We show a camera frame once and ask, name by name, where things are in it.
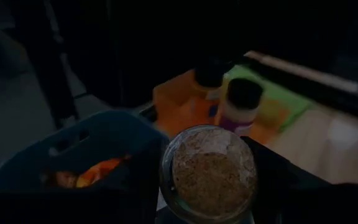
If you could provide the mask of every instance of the blue plastic basket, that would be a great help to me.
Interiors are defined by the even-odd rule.
[[[86,137],[79,141],[81,134]],[[73,144],[57,156],[51,155],[51,148],[62,141]],[[161,150],[167,141],[167,137],[141,117],[118,110],[98,113],[36,142],[6,161],[0,167],[0,189],[41,189],[40,175],[45,170],[69,170],[80,174],[113,157]],[[95,186],[116,184],[115,170]]]

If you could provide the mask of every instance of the green mat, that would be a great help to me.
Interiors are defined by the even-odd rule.
[[[283,131],[289,125],[291,125],[303,112],[305,112],[311,105],[311,101],[302,97],[286,88],[274,84],[264,78],[262,78],[255,71],[241,65],[234,66],[228,71],[225,79],[232,80],[233,78],[246,78],[254,82],[259,83],[264,88],[264,95],[271,100],[277,100],[287,107],[289,115],[285,122],[280,127],[280,131]]]

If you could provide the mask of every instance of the black bottle cap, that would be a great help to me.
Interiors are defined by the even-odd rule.
[[[259,106],[263,91],[256,82],[235,78],[229,82],[226,99],[237,109],[252,110]]]
[[[195,69],[195,81],[203,87],[219,88],[223,75],[234,66],[232,62],[210,61]]]

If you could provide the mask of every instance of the plastic bottle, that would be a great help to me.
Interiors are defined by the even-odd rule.
[[[216,124],[223,75],[233,66],[231,62],[210,62],[196,68],[192,85],[198,94],[190,99],[194,125]]]
[[[249,135],[263,88],[250,80],[235,78],[229,82],[226,98],[221,102],[219,126],[240,136]]]

